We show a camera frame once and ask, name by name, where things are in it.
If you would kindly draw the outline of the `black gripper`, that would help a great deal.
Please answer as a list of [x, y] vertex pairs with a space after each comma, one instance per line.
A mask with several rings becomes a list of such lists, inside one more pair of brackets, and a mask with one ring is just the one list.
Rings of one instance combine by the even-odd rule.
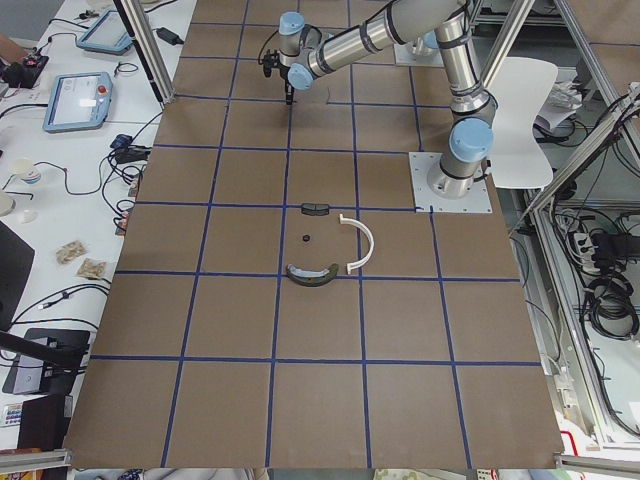
[[286, 104], [291, 106], [294, 103], [294, 93], [295, 93], [295, 88], [293, 87], [293, 85], [290, 83], [288, 78], [284, 79], [285, 82], [285, 95], [286, 95]]

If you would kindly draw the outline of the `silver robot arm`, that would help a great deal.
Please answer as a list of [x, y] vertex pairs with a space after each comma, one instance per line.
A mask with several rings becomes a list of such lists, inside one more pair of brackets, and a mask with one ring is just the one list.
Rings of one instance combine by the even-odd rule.
[[297, 90], [367, 56], [392, 47], [401, 62], [441, 66], [452, 95], [447, 150], [427, 174], [439, 197], [459, 199], [477, 180], [494, 142], [497, 101], [477, 64], [465, 1], [390, 1], [360, 23], [331, 35], [299, 12], [281, 15], [279, 46], [259, 56], [263, 74], [277, 71], [291, 104]]

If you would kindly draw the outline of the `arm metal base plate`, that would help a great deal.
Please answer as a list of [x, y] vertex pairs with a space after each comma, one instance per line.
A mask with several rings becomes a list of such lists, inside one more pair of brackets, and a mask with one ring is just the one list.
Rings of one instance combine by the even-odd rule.
[[444, 66], [434, 31], [406, 44], [395, 44], [393, 49], [396, 65], [434, 68]]
[[447, 177], [439, 152], [410, 152], [415, 210], [420, 213], [490, 214], [492, 204], [482, 169], [467, 179]]

